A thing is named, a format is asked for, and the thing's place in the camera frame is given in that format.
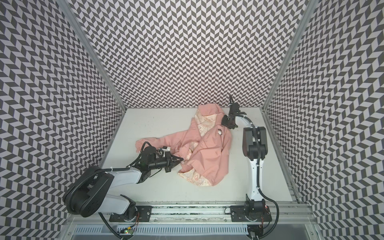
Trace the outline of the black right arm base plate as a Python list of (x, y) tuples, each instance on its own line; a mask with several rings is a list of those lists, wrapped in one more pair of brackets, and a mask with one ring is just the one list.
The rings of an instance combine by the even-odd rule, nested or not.
[(271, 222), (272, 214), (267, 207), (265, 210), (249, 210), (246, 213), (245, 207), (242, 206), (230, 206), (230, 217), (232, 222)]

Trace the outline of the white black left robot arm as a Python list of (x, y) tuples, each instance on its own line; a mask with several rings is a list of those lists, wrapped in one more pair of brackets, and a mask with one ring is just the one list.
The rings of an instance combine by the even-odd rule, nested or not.
[(169, 147), (157, 149), (145, 142), (138, 157), (125, 168), (89, 167), (63, 196), (67, 211), (84, 218), (93, 214), (111, 214), (111, 222), (133, 222), (139, 209), (126, 195), (114, 196), (109, 191), (123, 185), (141, 184), (152, 177), (152, 171), (169, 173), (184, 159), (171, 153)]

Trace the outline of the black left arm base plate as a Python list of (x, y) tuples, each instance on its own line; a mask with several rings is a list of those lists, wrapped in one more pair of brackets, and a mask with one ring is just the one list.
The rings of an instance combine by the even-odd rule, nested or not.
[(152, 214), (152, 206), (133, 206), (123, 214), (112, 213), (109, 221), (112, 223), (134, 223), (138, 222), (149, 222)]

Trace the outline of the pink Snoopy zip jacket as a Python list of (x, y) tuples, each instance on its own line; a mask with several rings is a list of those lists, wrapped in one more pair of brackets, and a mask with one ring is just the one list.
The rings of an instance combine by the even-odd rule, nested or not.
[(230, 130), (221, 125), (225, 112), (217, 104), (200, 105), (190, 127), (161, 138), (143, 138), (135, 143), (137, 152), (144, 142), (155, 148), (170, 147), (183, 158), (178, 174), (200, 187), (216, 186), (229, 172), (232, 142)]

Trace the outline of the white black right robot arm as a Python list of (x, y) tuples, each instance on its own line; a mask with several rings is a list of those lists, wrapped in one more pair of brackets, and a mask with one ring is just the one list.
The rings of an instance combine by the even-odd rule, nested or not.
[(234, 129), (238, 126), (236, 120), (246, 122), (242, 148), (248, 161), (250, 183), (244, 204), (230, 206), (230, 215), (233, 222), (270, 222), (270, 208), (266, 204), (265, 195), (261, 193), (263, 164), (268, 154), (267, 130), (255, 126), (248, 117), (235, 114), (225, 115), (222, 125)]

